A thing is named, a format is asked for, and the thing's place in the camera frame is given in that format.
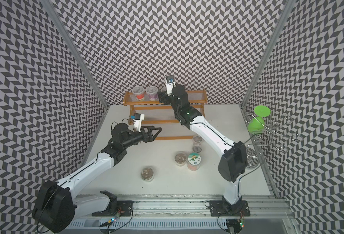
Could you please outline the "orange wooden tiered shelf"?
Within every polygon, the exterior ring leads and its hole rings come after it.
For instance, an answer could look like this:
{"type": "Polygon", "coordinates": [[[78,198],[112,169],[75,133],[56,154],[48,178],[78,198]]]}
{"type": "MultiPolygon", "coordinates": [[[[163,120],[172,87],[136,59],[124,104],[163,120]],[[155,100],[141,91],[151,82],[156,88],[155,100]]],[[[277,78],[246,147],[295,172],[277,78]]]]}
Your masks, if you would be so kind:
{"type": "Polygon", "coordinates": [[[123,104],[129,106],[130,117],[136,114],[143,115],[142,127],[154,126],[163,129],[157,140],[191,140],[195,135],[180,125],[170,105],[163,105],[158,100],[150,100],[147,94],[144,95],[143,100],[138,100],[132,92],[128,91],[124,95],[123,104]]]}

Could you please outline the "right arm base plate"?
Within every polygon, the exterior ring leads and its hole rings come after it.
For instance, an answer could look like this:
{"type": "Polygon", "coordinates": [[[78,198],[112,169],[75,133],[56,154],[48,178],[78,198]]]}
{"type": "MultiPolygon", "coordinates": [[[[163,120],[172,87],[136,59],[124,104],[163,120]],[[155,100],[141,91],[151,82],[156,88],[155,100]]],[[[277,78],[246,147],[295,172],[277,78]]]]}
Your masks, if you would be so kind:
{"type": "Polygon", "coordinates": [[[244,200],[239,200],[234,205],[230,205],[226,201],[222,200],[209,200],[205,205],[209,209],[212,217],[222,215],[237,217],[251,216],[248,202],[244,200]]]}

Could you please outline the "clear seed container red label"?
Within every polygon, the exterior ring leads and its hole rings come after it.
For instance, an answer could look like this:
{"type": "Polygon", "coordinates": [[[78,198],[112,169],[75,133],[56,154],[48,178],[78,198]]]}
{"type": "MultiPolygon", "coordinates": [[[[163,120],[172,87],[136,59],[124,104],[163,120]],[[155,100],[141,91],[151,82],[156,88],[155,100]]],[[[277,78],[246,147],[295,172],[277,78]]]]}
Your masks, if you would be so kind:
{"type": "Polygon", "coordinates": [[[145,89],[142,86],[135,86],[132,89],[132,93],[136,97],[137,100],[139,101],[144,100],[145,89]]]}

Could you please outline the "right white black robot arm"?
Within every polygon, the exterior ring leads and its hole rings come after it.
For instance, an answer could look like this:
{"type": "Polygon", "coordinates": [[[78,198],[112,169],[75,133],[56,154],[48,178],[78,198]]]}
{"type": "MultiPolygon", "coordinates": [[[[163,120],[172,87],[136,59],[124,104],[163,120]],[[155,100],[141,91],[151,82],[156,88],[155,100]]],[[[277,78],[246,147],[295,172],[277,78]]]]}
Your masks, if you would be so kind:
{"type": "Polygon", "coordinates": [[[218,154],[218,171],[228,182],[222,196],[223,209],[227,214],[235,215],[245,208],[240,195],[240,179],[248,165],[246,146],[243,142],[234,142],[216,130],[188,99],[185,87],[177,85],[170,91],[158,91],[161,104],[170,105],[178,122],[195,132],[218,154]]]}

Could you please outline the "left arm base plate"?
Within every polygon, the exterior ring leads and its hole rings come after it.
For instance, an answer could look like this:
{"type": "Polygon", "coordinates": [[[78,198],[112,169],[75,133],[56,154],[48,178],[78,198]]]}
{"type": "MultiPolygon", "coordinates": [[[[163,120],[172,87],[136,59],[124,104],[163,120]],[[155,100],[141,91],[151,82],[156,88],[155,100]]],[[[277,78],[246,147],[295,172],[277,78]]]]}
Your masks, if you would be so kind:
{"type": "Polygon", "coordinates": [[[118,200],[118,197],[108,191],[100,191],[100,194],[109,198],[109,204],[104,211],[94,212],[92,216],[131,216],[134,201],[132,200],[118,200]]]}

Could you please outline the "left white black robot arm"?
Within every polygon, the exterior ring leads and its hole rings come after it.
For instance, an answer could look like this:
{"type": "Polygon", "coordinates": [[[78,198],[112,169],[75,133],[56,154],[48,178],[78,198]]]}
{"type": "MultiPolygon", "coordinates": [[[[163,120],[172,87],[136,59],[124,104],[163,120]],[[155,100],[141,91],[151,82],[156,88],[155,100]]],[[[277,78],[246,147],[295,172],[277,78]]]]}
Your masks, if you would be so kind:
{"type": "Polygon", "coordinates": [[[57,181],[48,180],[41,185],[35,200],[32,217],[37,222],[36,231],[59,233],[73,220],[89,214],[115,215],[118,213],[117,196],[101,191],[98,195],[82,197],[80,192],[98,176],[116,166],[126,156],[127,148],[140,142],[153,142],[160,134],[160,127],[142,126],[132,131],[125,123],[111,130],[107,146],[87,165],[57,181]]]}

